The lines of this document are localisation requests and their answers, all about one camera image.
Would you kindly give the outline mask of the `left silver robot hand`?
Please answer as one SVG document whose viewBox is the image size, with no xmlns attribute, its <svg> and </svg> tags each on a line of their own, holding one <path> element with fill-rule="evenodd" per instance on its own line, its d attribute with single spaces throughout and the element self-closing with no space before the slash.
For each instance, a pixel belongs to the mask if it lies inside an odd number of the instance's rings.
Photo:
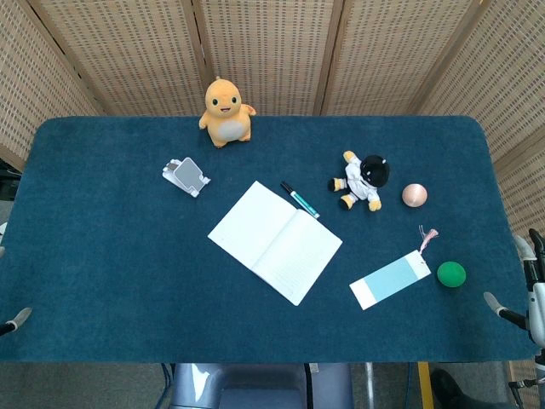
<svg viewBox="0 0 545 409">
<path fill-rule="evenodd" d="M 0 336 L 17 331 L 29 318 L 32 308 L 23 308 L 13 319 L 7 320 L 0 325 Z"/>
</svg>

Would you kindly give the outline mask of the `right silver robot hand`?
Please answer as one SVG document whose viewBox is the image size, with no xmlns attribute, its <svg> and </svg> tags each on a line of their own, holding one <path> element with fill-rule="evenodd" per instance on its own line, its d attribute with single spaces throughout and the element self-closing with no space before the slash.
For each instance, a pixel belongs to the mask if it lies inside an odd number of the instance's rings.
<svg viewBox="0 0 545 409">
<path fill-rule="evenodd" d="M 534 245 L 530 245 L 521 236 L 515 234 L 514 241 L 523 262 L 528 308 L 526 315 L 518 314 L 502 306 L 490 292 L 483 294 L 490 309 L 499 317 L 515 324 L 526 331 L 530 340 L 540 349 L 535 356 L 538 370 L 544 370 L 544 238 L 534 228 L 529 229 Z"/>
</svg>

